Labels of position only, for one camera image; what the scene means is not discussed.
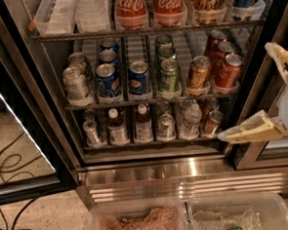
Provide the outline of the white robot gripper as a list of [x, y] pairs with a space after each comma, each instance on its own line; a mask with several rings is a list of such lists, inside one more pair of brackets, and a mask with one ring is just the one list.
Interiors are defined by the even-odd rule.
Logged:
[[[276, 63], [282, 79], [288, 84], [288, 51], [280, 45], [270, 42], [266, 42], [265, 48]], [[280, 95], [277, 107], [280, 120], [270, 118], [264, 110], [261, 110], [241, 124], [218, 133], [217, 138], [230, 144], [281, 139], [284, 135], [288, 135], [288, 85]]]

